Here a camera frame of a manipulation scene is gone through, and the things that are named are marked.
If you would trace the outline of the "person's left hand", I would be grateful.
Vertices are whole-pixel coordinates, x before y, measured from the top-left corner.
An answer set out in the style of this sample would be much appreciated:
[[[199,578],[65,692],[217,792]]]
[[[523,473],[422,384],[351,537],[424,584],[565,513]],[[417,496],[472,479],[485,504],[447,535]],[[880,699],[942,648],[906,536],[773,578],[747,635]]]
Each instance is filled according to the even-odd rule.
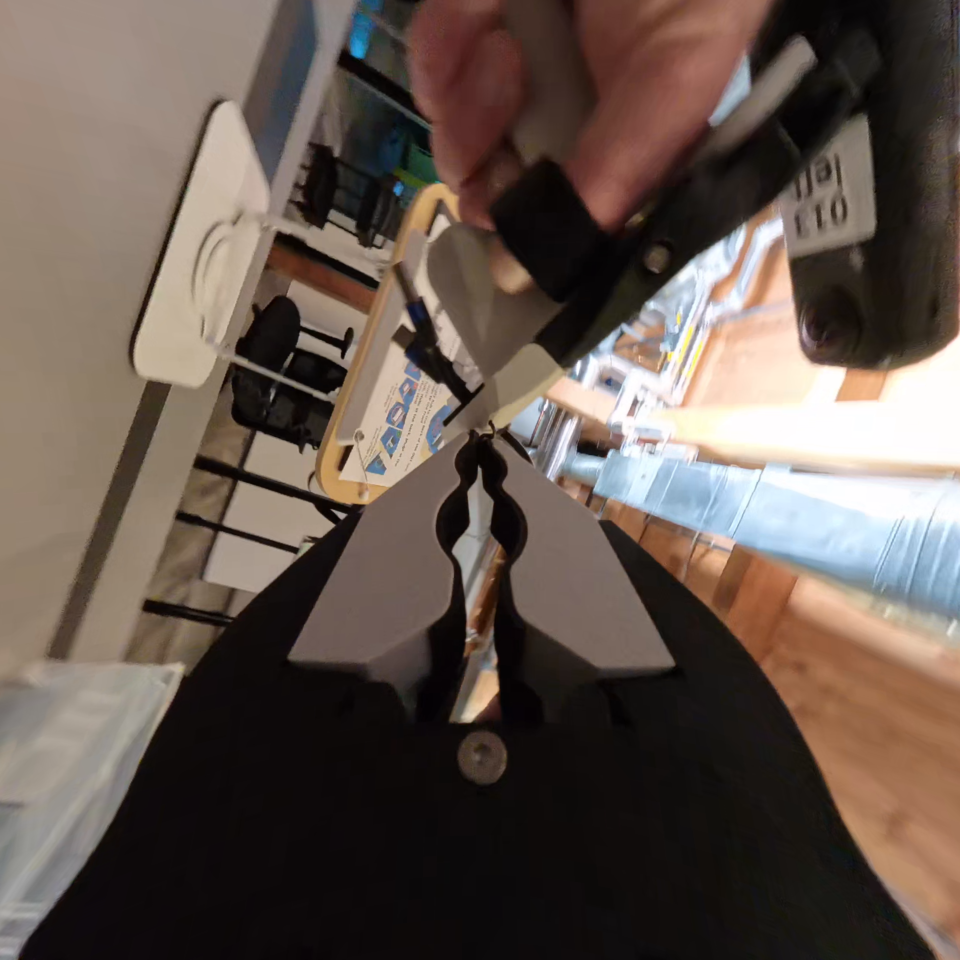
[[[593,220],[620,229],[702,137],[766,1],[566,2],[597,100],[565,162]],[[527,98],[522,45],[502,2],[428,1],[406,34],[414,102],[463,222],[491,231],[493,203],[522,175],[512,131]]]

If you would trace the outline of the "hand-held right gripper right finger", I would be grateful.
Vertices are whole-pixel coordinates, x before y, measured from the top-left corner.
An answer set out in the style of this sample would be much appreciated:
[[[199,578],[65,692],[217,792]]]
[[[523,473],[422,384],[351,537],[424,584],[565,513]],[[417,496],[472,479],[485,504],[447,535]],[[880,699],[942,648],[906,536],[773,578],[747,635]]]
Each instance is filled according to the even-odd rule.
[[[480,438],[503,550],[493,639],[501,702],[567,702],[607,681],[669,673],[675,659],[599,520],[505,438]]]

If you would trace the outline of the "white sheet panel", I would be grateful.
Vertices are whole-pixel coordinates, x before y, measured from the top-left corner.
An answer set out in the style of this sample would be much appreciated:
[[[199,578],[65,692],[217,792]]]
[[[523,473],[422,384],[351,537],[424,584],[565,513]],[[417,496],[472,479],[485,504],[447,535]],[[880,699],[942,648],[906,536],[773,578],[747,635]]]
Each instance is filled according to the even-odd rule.
[[[389,269],[376,292],[337,398],[337,423],[333,426],[333,435],[341,447],[355,442],[354,433],[362,426],[378,378],[389,359],[392,337],[403,324],[404,304],[399,282]]]

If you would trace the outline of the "printed instruction sheet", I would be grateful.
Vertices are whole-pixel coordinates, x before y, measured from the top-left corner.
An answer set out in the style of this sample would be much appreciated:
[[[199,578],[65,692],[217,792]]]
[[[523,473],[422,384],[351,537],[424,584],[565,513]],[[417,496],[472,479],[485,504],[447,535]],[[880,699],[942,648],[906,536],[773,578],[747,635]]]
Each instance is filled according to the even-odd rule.
[[[426,255],[431,243],[452,224],[450,210],[437,204],[429,228],[413,230],[404,247],[403,269],[423,301],[437,332],[442,354],[452,361],[456,375],[474,386],[477,369],[447,313],[440,306],[426,270]],[[404,298],[405,317],[396,330],[413,330]],[[389,359],[382,369],[376,389],[354,443],[342,454],[338,478],[344,482],[390,487],[414,471],[443,445],[445,419],[458,406],[450,390],[435,383],[410,361],[391,337]]]

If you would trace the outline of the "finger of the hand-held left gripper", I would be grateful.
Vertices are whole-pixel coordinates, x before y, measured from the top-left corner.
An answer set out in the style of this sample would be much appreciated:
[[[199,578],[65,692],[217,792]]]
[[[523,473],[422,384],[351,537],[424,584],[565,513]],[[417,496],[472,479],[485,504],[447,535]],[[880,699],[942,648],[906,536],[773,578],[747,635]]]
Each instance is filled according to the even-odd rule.
[[[455,222],[431,243],[428,280],[462,340],[482,383],[507,364],[555,319],[560,305],[533,286],[503,291],[494,279],[495,235]]]
[[[444,434],[498,431],[510,425],[567,371],[537,343],[522,347],[503,368],[486,378],[471,400],[452,415]]]

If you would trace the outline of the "black rolling cart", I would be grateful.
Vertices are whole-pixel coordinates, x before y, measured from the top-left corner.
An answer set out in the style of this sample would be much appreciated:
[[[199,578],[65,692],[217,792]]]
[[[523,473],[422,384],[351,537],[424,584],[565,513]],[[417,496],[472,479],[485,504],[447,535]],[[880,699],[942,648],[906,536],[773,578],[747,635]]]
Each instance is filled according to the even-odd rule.
[[[382,250],[400,231],[403,183],[392,174],[369,174],[342,161],[330,146],[310,142],[300,164],[292,204],[307,224],[331,224],[361,248]]]

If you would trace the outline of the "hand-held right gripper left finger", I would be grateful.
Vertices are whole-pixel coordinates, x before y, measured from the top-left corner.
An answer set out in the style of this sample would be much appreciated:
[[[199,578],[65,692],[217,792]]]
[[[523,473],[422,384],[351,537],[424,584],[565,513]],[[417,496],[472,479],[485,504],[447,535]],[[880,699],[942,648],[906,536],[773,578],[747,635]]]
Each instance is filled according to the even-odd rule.
[[[471,523],[469,431],[379,496],[289,654],[297,666],[387,684],[403,702],[450,702],[462,674],[466,591],[453,549]]]

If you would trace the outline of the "large rectangular metal duct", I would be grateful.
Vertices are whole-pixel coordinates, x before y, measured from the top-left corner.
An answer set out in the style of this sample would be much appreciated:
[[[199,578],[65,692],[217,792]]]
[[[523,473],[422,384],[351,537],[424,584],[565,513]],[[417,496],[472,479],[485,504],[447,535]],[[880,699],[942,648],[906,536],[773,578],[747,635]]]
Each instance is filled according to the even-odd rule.
[[[721,537],[916,611],[959,614],[959,485],[750,469],[666,451],[570,452],[559,474],[594,495]]]

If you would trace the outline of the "clear plastic organizer box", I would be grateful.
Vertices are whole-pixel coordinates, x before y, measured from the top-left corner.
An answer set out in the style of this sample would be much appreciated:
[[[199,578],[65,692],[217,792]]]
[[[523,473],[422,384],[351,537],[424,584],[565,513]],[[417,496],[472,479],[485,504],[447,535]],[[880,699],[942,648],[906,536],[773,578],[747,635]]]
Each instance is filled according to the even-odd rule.
[[[2,958],[22,954],[96,849],[185,672],[43,658],[2,681]]]

